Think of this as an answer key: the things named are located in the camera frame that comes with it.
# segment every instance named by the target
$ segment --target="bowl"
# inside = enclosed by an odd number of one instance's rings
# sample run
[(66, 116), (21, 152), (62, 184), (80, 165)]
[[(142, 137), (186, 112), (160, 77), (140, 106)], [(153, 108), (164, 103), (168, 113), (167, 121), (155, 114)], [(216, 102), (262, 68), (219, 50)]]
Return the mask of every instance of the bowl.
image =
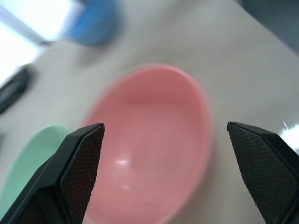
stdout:
[(0, 189), (0, 220), (32, 175), (56, 152), (69, 133), (63, 125), (49, 125), (38, 131), (20, 150)]
[(84, 125), (99, 122), (106, 131), (87, 223), (167, 223), (210, 161), (212, 121), (203, 90), (177, 68), (147, 65), (113, 85)]

